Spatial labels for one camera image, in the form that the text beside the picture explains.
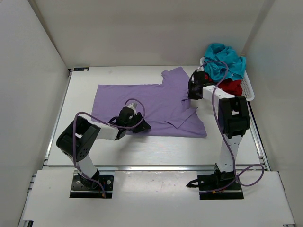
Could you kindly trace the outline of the purple t shirt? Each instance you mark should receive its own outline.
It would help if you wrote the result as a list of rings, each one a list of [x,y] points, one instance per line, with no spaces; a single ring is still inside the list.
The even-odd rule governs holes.
[[[162,72],[161,84],[98,85],[92,115],[108,122],[117,116],[129,98],[141,102],[137,110],[146,112],[151,129],[148,136],[205,138],[204,123],[188,98],[189,76],[182,67]]]

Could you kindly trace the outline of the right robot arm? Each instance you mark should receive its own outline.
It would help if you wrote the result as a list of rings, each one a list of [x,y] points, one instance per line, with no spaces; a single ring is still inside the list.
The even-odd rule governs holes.
[[[221,153],[214,175],[219,182],[234,179],[234,164],[239,145],[250,128],[246,98],[231,95],[217,88],[206,79],[205,72],[198,70],[192,73],[188,82],[188,98],[211,101],[219,132],[223,135]]]

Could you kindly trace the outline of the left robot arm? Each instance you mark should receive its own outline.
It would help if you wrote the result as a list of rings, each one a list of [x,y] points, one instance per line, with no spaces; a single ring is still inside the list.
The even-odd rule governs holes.
[[[99,171],[92,163],[89,152],[95,140],[116,141],[126,135],[147,132],[152,127],[144,120],[144,113],[134,107],[125,106],[118,116],[100,125],[89,122],[79,113],[58,137],[56,146],[74,164],[81,180],[89,188],[95,188],[99,181]]]

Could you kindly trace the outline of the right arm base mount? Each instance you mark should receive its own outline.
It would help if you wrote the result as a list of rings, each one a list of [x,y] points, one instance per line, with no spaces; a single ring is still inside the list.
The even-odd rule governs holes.
[[[241,185],[236,181],[233,171],[220,172],[219,169],[210,175],[198,175],[186,187],[198,188],[200,200],[242,200]]]

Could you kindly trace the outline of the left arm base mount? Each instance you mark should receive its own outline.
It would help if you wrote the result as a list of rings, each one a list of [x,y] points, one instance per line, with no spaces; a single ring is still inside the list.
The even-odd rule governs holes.
[[[95,182],[89,182],[79,174],[74,174],[70,198],[94,198],[94,199],[111,199],[113,195],[114,175],[100,175],[99,182],[102,184],[104,191],[100,185]]]

